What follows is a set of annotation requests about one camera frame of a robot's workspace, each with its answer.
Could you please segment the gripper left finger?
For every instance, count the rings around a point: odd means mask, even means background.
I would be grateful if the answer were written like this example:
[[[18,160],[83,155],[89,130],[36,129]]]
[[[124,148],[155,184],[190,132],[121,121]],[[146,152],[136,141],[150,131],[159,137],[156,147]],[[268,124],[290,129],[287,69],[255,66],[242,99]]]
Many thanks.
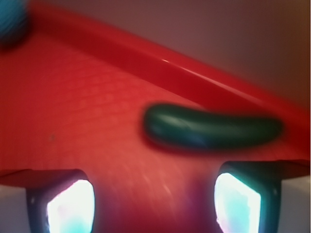
[[[2,233],[90,233],[95,192],[79,169],[2,170]]]

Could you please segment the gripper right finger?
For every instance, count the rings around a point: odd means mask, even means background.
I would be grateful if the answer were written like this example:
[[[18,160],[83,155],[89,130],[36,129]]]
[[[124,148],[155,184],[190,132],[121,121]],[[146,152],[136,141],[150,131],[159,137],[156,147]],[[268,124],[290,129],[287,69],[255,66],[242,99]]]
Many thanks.
[[[225,162],[215,181],[214,206],[224,233],[309,233],[310,162]]]

